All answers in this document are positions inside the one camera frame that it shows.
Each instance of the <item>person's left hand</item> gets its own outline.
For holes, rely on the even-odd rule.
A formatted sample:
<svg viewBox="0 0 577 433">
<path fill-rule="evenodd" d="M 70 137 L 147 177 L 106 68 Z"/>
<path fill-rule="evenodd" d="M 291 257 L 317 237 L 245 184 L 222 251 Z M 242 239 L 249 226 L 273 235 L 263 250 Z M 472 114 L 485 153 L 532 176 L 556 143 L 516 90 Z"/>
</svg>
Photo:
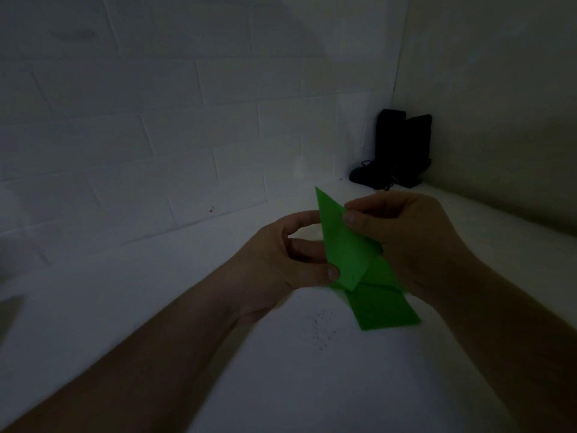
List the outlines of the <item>person's left hand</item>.
<svg viewBox="0 0 577 433">
<path fill-rule="evenodd" d="M 261 319 L 295 289 L 326 286 L 338 279 L 339 270 L 327 263 L 322 242 L 289 238 L 315 223 L 320 223 L 317 210 L 266 225 L 214 272 L 239 325 Z"/>
</svg>

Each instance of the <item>forearm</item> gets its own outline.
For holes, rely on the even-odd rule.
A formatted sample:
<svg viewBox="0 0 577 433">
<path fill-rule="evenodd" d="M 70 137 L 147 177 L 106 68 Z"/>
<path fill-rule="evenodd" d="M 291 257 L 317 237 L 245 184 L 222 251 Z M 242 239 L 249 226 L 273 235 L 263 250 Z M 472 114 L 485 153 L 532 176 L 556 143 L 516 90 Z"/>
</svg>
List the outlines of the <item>forearm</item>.
<svg viewBox="0 0 577 433">
<path fill-rule="evenodd" d="M 218 271 L 192 287 L 6 432 L 166 431 L 234 326 Z"/>
<path fill-rule="evenodd" d="M 531 431 L 577 428 L 577 332 L 478 260 L 433 302 L 509 410 Z"/>
</svg>

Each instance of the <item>fingernail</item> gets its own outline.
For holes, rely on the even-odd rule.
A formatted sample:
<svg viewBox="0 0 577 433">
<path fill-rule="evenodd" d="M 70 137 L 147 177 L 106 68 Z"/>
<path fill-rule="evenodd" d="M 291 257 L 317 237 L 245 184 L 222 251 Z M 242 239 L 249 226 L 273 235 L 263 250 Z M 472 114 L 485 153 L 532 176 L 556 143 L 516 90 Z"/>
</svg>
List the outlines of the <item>fingernail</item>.
<svg viewBox="0 0 577 433">
<path fill-rule="evenodd" d="M 335 266 L 328 267 L 328 279 L 330 281 L 336 281 L 337 279 L 339 279 L 339 276 L 340 272 Z"/>
<path fill-rule="evenodd" d="M 355 213 L 352 211 L 345 211 L 343 213 L 343 222 L 351 224 L 355 221 Z"/>
</svg>

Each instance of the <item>hand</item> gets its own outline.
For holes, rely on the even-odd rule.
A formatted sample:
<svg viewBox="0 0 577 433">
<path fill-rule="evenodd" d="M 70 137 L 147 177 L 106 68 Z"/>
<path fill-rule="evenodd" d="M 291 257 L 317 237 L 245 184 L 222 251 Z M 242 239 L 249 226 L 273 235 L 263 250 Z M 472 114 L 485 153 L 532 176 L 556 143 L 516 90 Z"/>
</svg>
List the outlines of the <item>hand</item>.
<svg viewBox="0 0 577 433">
<path fill-rule="evenodd" d="M 433 197 L 382 192 L 344 207 L 345 225 L 377 240 L 400 284 L 428 303 L 451 284 L 454 270 L 477 260 Z"/>
<path fill-rule="evenodd" d="M 238 317 L 252 323 L 301 287 L 325 286 L 340 276 L 327 264 L 322 242 L 289 238 L 300 228 L 320 223 L 319 211 L 303 211 L 261 228 L 213 275 Z"/>
</svg>

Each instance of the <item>folded green paper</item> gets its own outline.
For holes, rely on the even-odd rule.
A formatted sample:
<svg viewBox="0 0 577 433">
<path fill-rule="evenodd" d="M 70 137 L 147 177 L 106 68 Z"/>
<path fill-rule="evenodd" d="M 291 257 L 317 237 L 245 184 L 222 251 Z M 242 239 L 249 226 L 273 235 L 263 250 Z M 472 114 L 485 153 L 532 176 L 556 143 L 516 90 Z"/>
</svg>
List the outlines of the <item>folded green paper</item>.
<svg viewBox="0 0 577 433">
<path fill-rule="evenodd" d="M 381 246 L 349 230 L 344 207 L 316 189 L 327 260 L 340 270 L 331 288 L 346 294 L 363 331 L 414 325 L 421 320 L 408 304 L 391 268 L 380 255 Z"/>
</svg>

